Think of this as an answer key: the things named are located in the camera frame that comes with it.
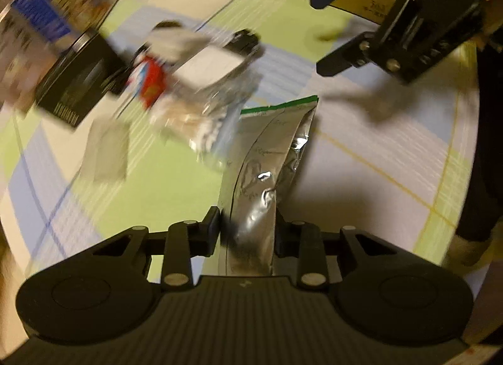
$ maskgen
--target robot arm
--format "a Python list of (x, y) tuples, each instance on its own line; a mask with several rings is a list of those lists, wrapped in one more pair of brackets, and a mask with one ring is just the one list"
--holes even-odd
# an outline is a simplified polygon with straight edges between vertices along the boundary
[[(310, 0), (316, 9), (333, 0)], [(477, 34), (501, 44), (503, 0), (396, 0), (380, 28), (366, 32), (322, 58), (318, 74), (334, 76), (372, 62), (403, 83), (414, 81)]]

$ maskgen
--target yellow stripe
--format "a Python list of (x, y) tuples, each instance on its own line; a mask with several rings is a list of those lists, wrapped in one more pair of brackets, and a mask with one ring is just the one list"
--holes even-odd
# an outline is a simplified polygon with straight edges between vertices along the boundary
[[(460, 63), (459, 63), (459, 67), (460, 67), (460, 70), (462, 71), (461, 67), (463, 67), (463, 63), (462, 63), (461, 60), (460, 60)], [(432, 216), (432, 212), (436, 212), (441, 218), (443, 218), (446, 222), (448, 222), (452, 227), (456, 227), (457, 226), (456, 224), (454, 224), (454, 223), (448, 221), (446, 218), (444, 218), (444, 216), (438, 210), (435, 209), (435, 205), (437, 204), (437, 200), (438, 200), (438, 197), (440, 195), (440, 190), (442, 189), (442, 184), (444, 183), (447, 166), (449, 165), (449, 161), (450, 161), (450, 158), (451, 158), (451, 149), (452, 149), (452, 144), (454, 142), (454, 134), (456, 133), (456, 124), (457, 124), (457, 121), (458, 121), (459, 94), (463, 90), (463, 87), (465, 87), (465, 86), (459, 86), (459, 88), (456, 89), (457, 92), (456, 92), (456, 102), (454, 104), (454, 122), (452, 123), (451, 139), (449, 140), (449, 147), (447, 149), (447, 158), (446, 158), (445, 163), (444, 163), (444, 169), (442, 170), (442, 174), (440, 175), (440, 182), (439, 182), (439, 185), (437, 187), (437, 192), (435, 193), (435, 197), (433, 199), (433, 207), (429, 210), (428, 218), (426, 219), (426, 222), (425, 222), (425, 224), (423, 226), (423, 229), (421, 230), (421, 232), (419, 233), (419, 236), (417, 237), (416, 244), (414, 245), (414, 249), (413, 249), (414, 252), (416, 252), (417, 245), (421, 241), (421, 238), (423, 237), (424, 232), (426, 231), (426, 228), (428, 227), (429, 221), (430, 221), (431, 216)]]
[[(320, 130), (318, 130), (316, 128), (313, 129), (313, 132), (314, 132), (314, 134), (319, 135), (320, 137), (322, 137), (325, 140), (329, 141), (331, 144), (334, 144), (341, 151), (343, 151), (346, 154), (350, 155), (351, 157), (353, 157), (354, 159), (356, 159), (358, 162), (361, 162), (362, 164), (366, 165), (367, 167), (369, 167), (370, 169), (372, 169), (374, 172), (378, 173), (379, 175), (381, 175), (382, 177), (384, 177), (385, 179), (387, 179), (389, 182), (391, 182), (394, 185), (396, 185), (397, 187), (399, 187), (401, 190), (403, 190), (406, 194), (408, 194), (409, 196), (411, 196), (413, 199), (415, 199), (421, 205), (423, 205), (424, 207), (428, 208), (428, 210), (430, 211), (429, 215), (431, 215), (431, 212), (437, 212), (424, 199), (421, 199), (417, 194), (415, 194), (414, 192), (412, 192), (409, 188), (407, 188), (404, 185), (402, 185), (400, 182), (398, 182), (391, 175), (388, 175), (383, 170), (381, 170), (378, 167), (376, 167), (375, 165), (371, 164), (368, 160), (366, 160), (365, 158), (363, 158), (361, 155), (358, 155), (358, 154), (356, 154), (356, 152), (353, 152), (352, 150), (350, 150), (343, 143), (339, 142), (335, 138), (331, 137), (330, 135), (328, 135), (328, 134), (326, 134), (326, 133), (324, 133), (324, 132), (322, 132), (322, 131), (320, 131)], [(442, 216), (440, 213), (438, 213), (438, 215), (447, 224), (449, 224), (450, 226), (454, 226), (454, 224), (452, 222), (450, 222), (447, 218), (445, 218), (444, 216)]]

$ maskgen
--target gray paper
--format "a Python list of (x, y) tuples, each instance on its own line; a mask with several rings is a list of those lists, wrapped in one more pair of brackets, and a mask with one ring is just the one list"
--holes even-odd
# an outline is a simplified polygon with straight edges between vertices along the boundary
[(96, 183), (126, 179), (129, 148), (129, 123), (96, 119), (87, 138), (80, 175)]

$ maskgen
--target red package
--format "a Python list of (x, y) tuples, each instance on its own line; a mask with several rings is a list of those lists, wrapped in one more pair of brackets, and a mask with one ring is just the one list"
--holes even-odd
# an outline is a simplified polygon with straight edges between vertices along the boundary
[(140, 66), (143, 67), (144, 78), (138, 96), (143, 102), (143, 107), (147, 110), (154, 105), (160, 95), (166, 90), (166, 74), (162, 66), (148, 55), (145, 55)]

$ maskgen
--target tablecloth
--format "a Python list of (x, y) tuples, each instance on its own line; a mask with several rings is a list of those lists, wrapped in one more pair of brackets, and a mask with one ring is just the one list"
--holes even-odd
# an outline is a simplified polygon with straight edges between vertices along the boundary
[[(373, 65), (322, 78), (315, 62), (371, 22), (307, 0), (119, 0), (102, 26), (132, 52), (152, 27), (176, 19), (224, 42), (259, 33), (263, 76), (247, 106), (319, 95), (317, 118), (282, 212), (337, 230), (353, 225), (439, 263), (459, 219), (478, 118), (475, 49), (457, 49), (412, 86)], [(41, 110), (0, 112), (0, 218), (23, 270), (33, 272), (133, 225), (165, 230), (216, 204), (221, 174), (183, 144), (163, 140), (138, 103), (130, 120), (128, 177), (97, 185), (79, 174), (92, 120), (121, 103), (105, 97), (76, 131)], [(203, 259), (193, 260), (194, 271)]]

